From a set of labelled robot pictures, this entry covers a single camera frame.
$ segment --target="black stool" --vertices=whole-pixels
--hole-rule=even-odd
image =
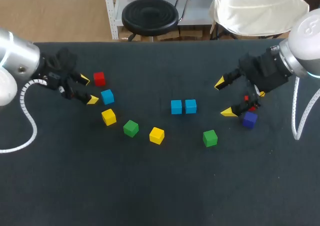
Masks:
[[[183,13],[179,19],[179,13],[175,6],[164,0],[136,0],[128,4],[122,12],[122,23],[132,35],[128,41],[132,41],[136,35],[150,37],[160,36],[172,31],[184,18],[189,0],[186,0]]]

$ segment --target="metal chair leg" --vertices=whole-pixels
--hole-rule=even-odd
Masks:
[[[128,42],[131,42],[135,38],[136,34],[132,34],[128,37]]]

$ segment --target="dark blue block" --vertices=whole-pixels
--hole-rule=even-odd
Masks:
[[[243,119],[243,126],[249,129],[253,129],[255,126],[255,123],[257,121],[258,115],[252,113],[252,112],[246,112]]]
[[[185,113],[191,114],[197,112],[197,103],[195,99],[185,101]]]
[[[110,104],[115,101],[114,95],[111,90],[106,90],[101,92],[102,100],[105,105]]]
[[[171,114],[182,114],[181,100],[171,100]]]

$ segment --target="toy block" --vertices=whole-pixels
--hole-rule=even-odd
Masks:
[[[195,99],[185,101],[185,113],[191,114],[197,112],[197,103]]]
[[[105,105],[110,104],[112,102],[115,102],[114,95],[113,95],[113,93],[112,93],[112,91],[110,89],[101,92],[101,96],[102,96],[102,100],[103,100]]]
[[[165,138],[164,131],[162,129],[154,127],[149,135],[150,142],[156,144],[161,144],[162,140]]]
[[[182,114],[181,100],[171,100],[171,114]]]
[[[96,72],[93,74],[94,83],[97,87],[106,85],[105,75],[103,72]]]
[[[249,111],[249,112],[253,112],[253,111],[255,111],[256,109],[257,109],[256,107],[251,107],[251,108],[248,109],[248,111]]]
[[[206,147],[216,146],[218,143],[218,137],[214,130],[204,132],[203,142]]]
[[[112,109],[108,109],[101,113],[104,123],[109,126],[117,122],[116,115]]]
[[[131,120],[129,120],[123,126],[124,133],[129,137],[134,137],[139,132],[139,125]]]
[[[246,112],[243,119],[243,126],[249,129],[253,129],[255,126],[255,123],[257,121],[258,115],[252,113],[252,112]]]

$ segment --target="chair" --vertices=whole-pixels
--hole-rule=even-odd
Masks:
[[[150,37],[160,36],[172,31],[184,18],[189,0],[186,0],[183,13],[179,18],[175,5],[164,0],[136,0],[129,3],[122,12],[122,23],[132,35],[128,41],[136,35]]]
[[[304,0],[213,0],[210,7],[217,26],[227,30],[222,34],[260,38],[275,38],[290,31],[308,11]]]

